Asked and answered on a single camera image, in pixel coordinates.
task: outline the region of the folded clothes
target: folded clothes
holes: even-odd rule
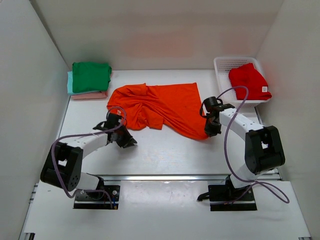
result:
[[[89,100],[89,99],[105,99],[108,97],[107,91],[96,91],[83,94],[75,94],[71,96],[73,100]]]
[[[108,63],[74,62],[72,64],[72,91],[84,93],[107,91],[112,68]]]
[[[67,92],[68,95],[78,95],[78,94],[86,94],[86,93],[94,93],[94,92],[99,92],[99,91],[86,91],[86,92],[81,92],[81,93],[74,93],[73,92],[73,74],[72,71],[68,71],[68,82],[66,84]]]
[[[255,69],[252,63],[233,68],[229,72],[232,87],[245,86],[249,90],[247,100],[268,100],[272,97],[268,92],[268,84],[265,78]],[[244,88],[235,90],[236,98],[243,100],[247,91]]]
[[[208,137],[204,131],[206,120],[199,115],[201,100],[196,83],[126,85],[116,89],[110,97],[107,108],[114,106],[126,111],[126,127],[132,130],[146,126],[160,130],[165,124],[191,139]]]

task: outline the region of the green folded shirt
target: green folded shirt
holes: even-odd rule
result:
[[[107,91],[112,68],[108,63],[74,62],[72,64],[72,91],[75,94]]]

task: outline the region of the red cloth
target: red cloth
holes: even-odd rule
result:
[[[146,126],[161,130],[165,124],[191,139],[208,137],[204,130],[206,120],[199,115],[201,100],[196,83],[125,85],[112,93],[107,108],[114,106],[126,111],[126,127],[132,130]]]
[[[268,100],[272,97],[268,92],[265,78],[258,72],[252,63],[233,68],[229,72],[232,87],[245,86],[249,89],[247,100]],[[236,98],[243,100],[247,91],[244,88],[235,89]]]

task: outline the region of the white table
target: white table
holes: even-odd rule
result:
[[[114,71],[109,96],[119,87],[131,84],[169,85],[197,83],[201,100],[218,96],[214,70],[130,70]],[[89,133],[106,118],[109,98],[103,100],[70,100],[61,136]],[[255,109],[245,108],[243,114],[258,122]],[[82,171],[99,175],[159,174],[229,174],[224,157],[222,134],[204,141],[184,137],[167,126],[162,130],[144,128],[130,130],[136,147],[119,148],[113,143],[85,158]],[[245,143],[230,131],[228,153],[236,168],[244,163]]]
[[[115,71],[109,93],[128,84],[194,82],[201,100],[218,95],[213,70]],[[71,100],[61,136],[90,132],[105,119],[107,102]],[[253,108],[242,113],[258,121]],[[229,174],[223,154],[225,128],[221,135],[205,141],[188,139],[166,126],[162,130],[130,132],[137,147],[103,147],[85,158],[82,171],[123,176]],[[235,168],[244,162],[244,149],[243,140],[231,132],[228,152]],[[272,181],[288,195],[290,204],[282,203],[263,187],[255,187],[257,211],[210,212],[208,202],[196,202],[199,194],[208,191],[205,180],[127,179],[121,181],[118,210],[73,209],[73,199],[67,198],[62,189],[40,182],[24,232],[35,233],[35,240],[298,240],[310,236],[290,182]]]

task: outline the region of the stack of folded clothes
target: stack of folded clothes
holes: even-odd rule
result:
[[[255,69],[252,63],[233,68],[229,72],[232,87],[245,86],[249,90],[247,100],[268,100],[272,97],[268,91],[268,83],[265,78]],[[243,100],[247,94],[244,88],[235,89],[236,98]]]
[[[74,62],[68,72],[68,95],[74,100],[105,99],[111,75],[108,63]]]

